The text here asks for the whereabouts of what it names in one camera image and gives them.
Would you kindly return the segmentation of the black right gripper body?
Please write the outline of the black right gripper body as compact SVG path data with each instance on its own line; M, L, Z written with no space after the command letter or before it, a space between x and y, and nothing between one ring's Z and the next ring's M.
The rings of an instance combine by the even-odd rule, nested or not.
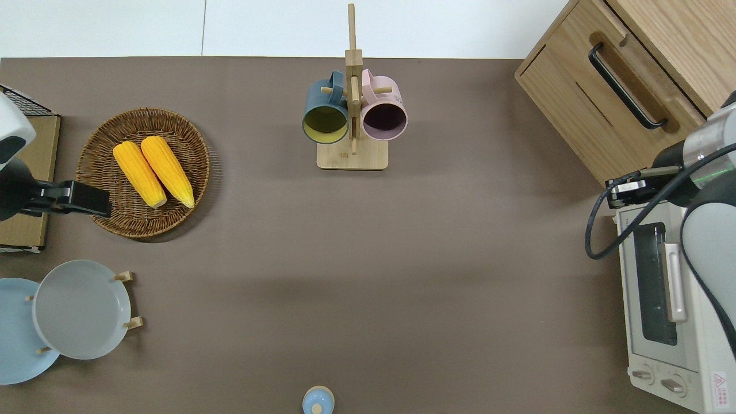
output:
M679 166L642 168L636 171L635 177L606 180L605 186L611 188L607 194L609 207L648 204L681 169Z

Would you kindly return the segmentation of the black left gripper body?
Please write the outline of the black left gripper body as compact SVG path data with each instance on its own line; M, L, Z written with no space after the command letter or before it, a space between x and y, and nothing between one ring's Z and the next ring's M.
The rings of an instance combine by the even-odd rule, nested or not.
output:
M30 194L30 199L22 206L22 214L27 216L72 213L103 218L112 216L110 193L79 181L37 181Z

